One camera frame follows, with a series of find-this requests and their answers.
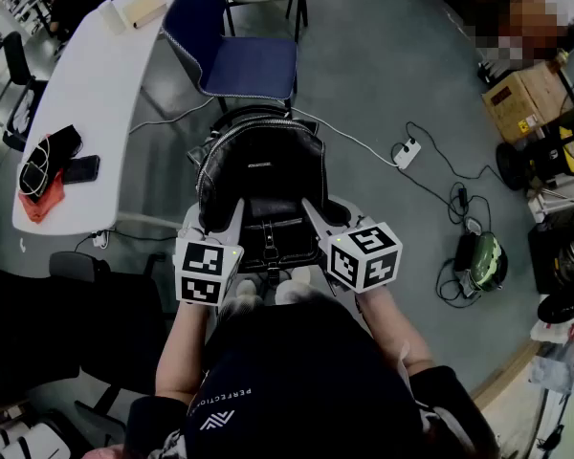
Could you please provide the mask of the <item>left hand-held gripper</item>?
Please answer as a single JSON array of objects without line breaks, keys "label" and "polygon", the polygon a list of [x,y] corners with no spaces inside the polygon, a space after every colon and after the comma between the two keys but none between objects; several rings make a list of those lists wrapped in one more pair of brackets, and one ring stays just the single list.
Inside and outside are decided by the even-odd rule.
[{"label": "left hand-held gripper", "polygon": [[220,307],[244,254],[239,245],[245,200],[239,199],[223,231],[205,235],[200,208],[192,205],[178,233],[174,253],[175,293],[179,301]]}]

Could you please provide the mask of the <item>black leather backpack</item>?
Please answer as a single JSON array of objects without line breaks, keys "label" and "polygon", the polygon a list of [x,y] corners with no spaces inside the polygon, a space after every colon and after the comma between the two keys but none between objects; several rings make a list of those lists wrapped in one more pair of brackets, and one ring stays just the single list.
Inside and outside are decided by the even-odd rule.
[{"label": "black leather backpack", "polygon": [[282,271],[320,260],[319,241],[301,203],[323,209],[328,200],[317,129],[274,106],[246,106],[218,120],[210,136],[189,150],[201,230],[226,231],[243,208],[241,272]]}]

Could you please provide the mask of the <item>blue padded chair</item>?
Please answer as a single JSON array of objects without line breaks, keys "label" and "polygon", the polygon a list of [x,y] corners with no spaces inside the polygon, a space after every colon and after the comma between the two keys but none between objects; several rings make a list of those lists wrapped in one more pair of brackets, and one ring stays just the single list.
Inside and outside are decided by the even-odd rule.
[{"label": "blue padded chair", "polygon": [[281,101],[291,107],[297,90],[295,41],[222,34],[226,0],[174,0],[162,35],[196,91],[216,98],[223,113],[227,98]]}]

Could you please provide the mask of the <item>person's left forearm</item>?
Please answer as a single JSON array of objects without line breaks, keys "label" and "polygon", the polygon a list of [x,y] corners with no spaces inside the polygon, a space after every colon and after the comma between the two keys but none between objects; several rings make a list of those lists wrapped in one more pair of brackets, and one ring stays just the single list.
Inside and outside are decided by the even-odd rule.
[{"label": "person's left forearm", "polygon": [[209,314],[209,306],[179,304],[156,371],[157,396],[190,404],[197,394]]}]

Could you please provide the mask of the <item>person's right forearm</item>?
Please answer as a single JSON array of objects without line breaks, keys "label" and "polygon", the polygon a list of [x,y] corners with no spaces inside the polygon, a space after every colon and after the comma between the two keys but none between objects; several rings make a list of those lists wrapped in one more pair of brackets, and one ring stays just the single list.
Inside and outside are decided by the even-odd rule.
[{"label": "person's right forearm", "polygon": [[393,364],[403,364],[412,376],[434,367],[430,348],[401,312],[386,286],[356,295],[372,337]]}]

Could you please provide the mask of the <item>black wide chair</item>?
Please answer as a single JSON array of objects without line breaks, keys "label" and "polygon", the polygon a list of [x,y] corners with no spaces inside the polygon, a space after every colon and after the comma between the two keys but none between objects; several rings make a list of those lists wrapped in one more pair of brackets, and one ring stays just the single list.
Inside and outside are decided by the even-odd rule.
[{"label": "black wide chair", "polygon": [[152,274],[165,259],[152,253],[141,273],[119,273],[59,251],[47,277],[0,270],[0,400],[84,372],[107,388],[94,405],[77,401],[77,412],[103,431],[105,445],[120,442],[125,424],[109,414],[119,393],[154,391],[171,315]]}]

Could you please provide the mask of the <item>black office chair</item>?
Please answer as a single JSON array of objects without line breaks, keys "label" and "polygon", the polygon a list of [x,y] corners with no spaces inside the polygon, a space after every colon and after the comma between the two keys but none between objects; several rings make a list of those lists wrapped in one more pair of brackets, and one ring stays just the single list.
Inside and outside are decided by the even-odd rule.
[{"label": "black office chair", "polygon": [[3,41],[3,49],[10,78],[0,94],[0,103],[12,85],[22,87],[22,91],[9,116],[0,120],[0,128],[3,131],[3,143],[13,150],[23,152],[48,81],[37,79],[31,73],[20,33],[9,33]]}]

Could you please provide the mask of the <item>green round appliance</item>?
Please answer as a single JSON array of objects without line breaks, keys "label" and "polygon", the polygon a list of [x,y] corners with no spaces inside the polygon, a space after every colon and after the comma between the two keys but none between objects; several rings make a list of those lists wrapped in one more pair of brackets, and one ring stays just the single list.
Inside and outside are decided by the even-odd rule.
[{"label": "green round appliance", "polygon": [[473,217],[466,217],[453,261],[460,293],[471,299],[501,290],[507,270],[508,257],[494,234],[483,230]]}]

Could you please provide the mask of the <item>orange cloth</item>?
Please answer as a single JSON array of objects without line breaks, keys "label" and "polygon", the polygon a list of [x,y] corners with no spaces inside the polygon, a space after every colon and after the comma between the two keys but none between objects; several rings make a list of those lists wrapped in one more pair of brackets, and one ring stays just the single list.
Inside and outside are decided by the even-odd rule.
[{"label": "orange cloth", "polygon": [[63,168],[58,170],[53,181],[36,203],[23,193],[17,194],[23,209],[32,222],[40,224],[48,213],[65,198],[63,173]]}]

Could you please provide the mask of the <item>black pouch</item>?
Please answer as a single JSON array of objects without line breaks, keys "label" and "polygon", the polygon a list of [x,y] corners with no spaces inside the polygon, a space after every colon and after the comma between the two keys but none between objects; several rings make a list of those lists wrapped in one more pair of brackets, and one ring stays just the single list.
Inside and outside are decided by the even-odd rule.
[{"label": "black pouch", "polygon": [[76,156],[82,147],[81,136],[73,125],[47,135],[33,149],[27,162],[32,162],[50,179]]}]

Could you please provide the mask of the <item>cardboard box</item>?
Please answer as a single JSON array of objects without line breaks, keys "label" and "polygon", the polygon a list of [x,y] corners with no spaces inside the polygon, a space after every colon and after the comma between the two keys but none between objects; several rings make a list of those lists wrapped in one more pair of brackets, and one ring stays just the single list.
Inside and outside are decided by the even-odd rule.
[{"label": "cardboard box", "polygon": [[482,95],[500,136],[514,144],[573,108],[560,69],[547,62],[515,71]]}]

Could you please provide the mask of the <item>yellow and black machine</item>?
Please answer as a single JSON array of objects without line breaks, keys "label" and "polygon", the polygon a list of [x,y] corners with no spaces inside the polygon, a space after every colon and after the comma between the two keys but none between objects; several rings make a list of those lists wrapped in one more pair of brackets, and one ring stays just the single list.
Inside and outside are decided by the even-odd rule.
[{"label": "yellow and black machine", "polygon": [[540,188],[558,175],[574,178],[574,113],[566,113],[541,130],[543,138],[522,149],[508,142],[496,149],[498,173],[512,190]]}]

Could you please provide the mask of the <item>light wooden box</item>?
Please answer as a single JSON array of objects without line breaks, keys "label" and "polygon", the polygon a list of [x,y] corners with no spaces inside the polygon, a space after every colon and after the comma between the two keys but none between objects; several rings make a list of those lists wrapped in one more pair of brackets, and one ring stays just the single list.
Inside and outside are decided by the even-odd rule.
[{"label": "light wooden box", "polygon": [[139,29],[167,11],[165,0],[133,0],[123,8],[123,14],[134,29]]}]

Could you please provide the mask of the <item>black speaker box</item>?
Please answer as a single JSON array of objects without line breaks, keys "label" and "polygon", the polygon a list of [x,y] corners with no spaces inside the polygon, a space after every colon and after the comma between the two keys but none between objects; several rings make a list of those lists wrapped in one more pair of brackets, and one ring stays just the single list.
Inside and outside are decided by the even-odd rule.
[{"label": "black speaker box", "polygon": [[574,206],[548,214],[530,230],[528,242],[539,293],[574,286]]}]

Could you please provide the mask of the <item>black jacket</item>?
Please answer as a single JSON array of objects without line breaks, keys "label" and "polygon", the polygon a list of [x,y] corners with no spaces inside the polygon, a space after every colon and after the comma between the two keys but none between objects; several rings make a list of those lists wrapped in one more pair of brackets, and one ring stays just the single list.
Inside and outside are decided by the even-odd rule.
[{"label": "black jacket", "polygon": [[49,34],[64,42],[77,30],[85,16],[107,0],[48,0]]}]

